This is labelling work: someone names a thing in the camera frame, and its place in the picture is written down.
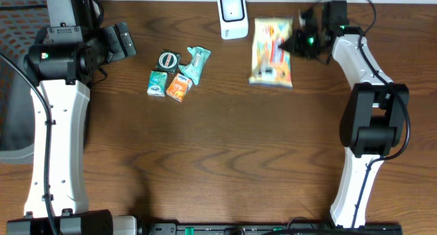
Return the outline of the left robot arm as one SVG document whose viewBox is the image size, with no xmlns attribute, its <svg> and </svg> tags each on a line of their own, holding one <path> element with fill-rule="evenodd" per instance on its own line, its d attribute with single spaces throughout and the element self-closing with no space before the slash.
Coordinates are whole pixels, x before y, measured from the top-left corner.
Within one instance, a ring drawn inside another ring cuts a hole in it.
<svg viewBox="0 0 437 235">
<path fill-rule="evenodd" d="M 8 221 L 6 232 L 145 234 L 134 216 L 90 210 L 83 177 L 93 74 L 136 54 L 128 26 L 103 27 L 99 0 L 46 0 L 46 6 L 50 41 L 32 45 L 16 68 L 33 100 L 33 173 L 24 216 Z"/>
</svg>

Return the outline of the dark green round-label packet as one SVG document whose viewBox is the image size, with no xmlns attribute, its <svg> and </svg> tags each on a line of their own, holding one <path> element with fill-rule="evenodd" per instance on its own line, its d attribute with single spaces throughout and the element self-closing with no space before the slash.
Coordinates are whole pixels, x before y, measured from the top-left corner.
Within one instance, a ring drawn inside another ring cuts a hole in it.
<svg viewBox="0 0 437 235">
<path fill-rule="evenodd" d="M 156 69 L 161 72 L 175 74 L 180 63 L 181 54 L 163 49 L 158 58 Z"/>
</svg>

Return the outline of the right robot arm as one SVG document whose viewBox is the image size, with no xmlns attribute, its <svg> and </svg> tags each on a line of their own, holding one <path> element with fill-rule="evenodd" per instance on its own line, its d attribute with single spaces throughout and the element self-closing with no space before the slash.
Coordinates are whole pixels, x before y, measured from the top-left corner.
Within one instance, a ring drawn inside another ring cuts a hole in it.
<svg viewBox="0 0 437 235">
<path fill-rule="evenodd" d="M 325 2 L 321 20 L 309 8 L 300 13 L 299 21 L 300 28 L 281 49 L 307 59 L 330 51 L 351 87 L 339 125 L 346 157 L 330 218 L 335 227 L 361 229 L 380 167 L 402 154 L 409 143 L 409 90 L 379 67 L 369 50 L 367 31 L 349 22 L 347 1 Z"/>
</svg>

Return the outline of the teal white small box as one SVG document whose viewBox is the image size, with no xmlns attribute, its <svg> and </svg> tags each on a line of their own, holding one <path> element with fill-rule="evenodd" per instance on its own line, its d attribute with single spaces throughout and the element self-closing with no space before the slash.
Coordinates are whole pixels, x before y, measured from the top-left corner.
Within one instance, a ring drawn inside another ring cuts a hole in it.
<svg viewBox="0 0 437 235">
<path fill-rule="evenodd" d="M 151 71 L 147 87 L 149 96 L 164 97 L 168 74 L 166 72 Z"/>
</svg>

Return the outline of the yellow wet wipes pack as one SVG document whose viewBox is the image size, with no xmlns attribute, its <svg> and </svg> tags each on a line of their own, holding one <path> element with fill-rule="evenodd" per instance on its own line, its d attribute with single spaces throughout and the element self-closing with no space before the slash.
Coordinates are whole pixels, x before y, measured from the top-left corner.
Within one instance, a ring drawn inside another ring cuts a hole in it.
<svg viewBox="0 0 437 235">
<path fill-rule="evenodd" d="M 256 18 L 249 83 L 293 88 L 290 54 L 280 46 L 292 34 L 293 18 Z"/>
</svg>

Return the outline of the orange small snack box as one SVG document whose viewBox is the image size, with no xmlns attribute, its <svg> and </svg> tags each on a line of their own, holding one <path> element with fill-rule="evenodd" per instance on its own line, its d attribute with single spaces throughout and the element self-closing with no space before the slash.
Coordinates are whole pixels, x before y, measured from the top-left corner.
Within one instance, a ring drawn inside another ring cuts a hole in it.
<svg viewBox="0 0 437 235">
<path fill-rule="evenodd" d="M 167 88 L 166 94 L 178 102 L 182 102 L 192 85 L 193 82 L 188 77 L 176 74 Z"/>
</svg>

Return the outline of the teal snack packet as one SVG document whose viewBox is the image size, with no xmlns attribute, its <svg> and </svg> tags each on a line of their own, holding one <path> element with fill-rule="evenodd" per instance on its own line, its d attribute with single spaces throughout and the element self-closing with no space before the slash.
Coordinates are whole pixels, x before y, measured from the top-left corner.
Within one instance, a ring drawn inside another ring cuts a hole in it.
<svg viewBox="0 0 437 235">
<path fill-rule="evenodd" d="M 188 47 L 187 51 L 192 55 L 191 62 L 187 65 L 179 65 L 181 73 L 198 85 L 211 51 L 200 46 Z"/>
</svg>

